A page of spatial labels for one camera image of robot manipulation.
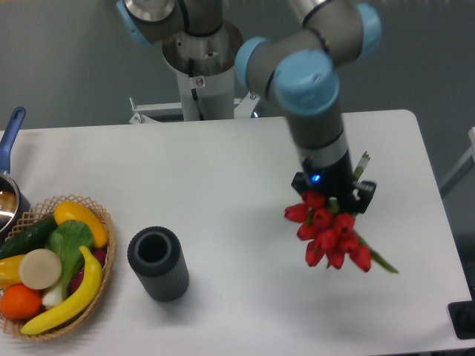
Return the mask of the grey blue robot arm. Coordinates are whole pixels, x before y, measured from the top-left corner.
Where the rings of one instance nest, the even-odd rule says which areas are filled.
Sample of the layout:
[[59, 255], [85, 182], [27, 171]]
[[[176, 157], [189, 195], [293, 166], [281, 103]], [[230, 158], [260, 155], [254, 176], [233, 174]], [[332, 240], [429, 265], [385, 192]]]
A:
[[335, 70], [379, 46], [379, 15], [351, 1], [290, 6], [301, 29], [271, 41], [244, 40], [224, 19], [221, 1], [117, 2], [136, 43], [162, 45], [177, 75], [185, 120], [231, 119], [235, 84], [241, 83], [286, 117], [302, 166], [294, 189], [334, 197], [344, 211], [362, 214], [376, 184], [352, 175]]

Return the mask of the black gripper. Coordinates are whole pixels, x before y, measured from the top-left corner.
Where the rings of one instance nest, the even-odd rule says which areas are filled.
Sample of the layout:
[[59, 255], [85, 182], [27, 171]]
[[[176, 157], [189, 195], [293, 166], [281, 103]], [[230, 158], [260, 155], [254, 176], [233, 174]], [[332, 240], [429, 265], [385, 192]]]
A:
[[369, 161], [370, 155], [365, 151], [353, 170], [349, 151], [337, 162], [322, 167], [306, 157], [303, 171], [295, 174], [291, 186], [301, 196], [304, 192], [315, 191], [326, 198], [335, 198], [343, 212], [364, 214], [377, 188], [374, 181], [360, 180]]

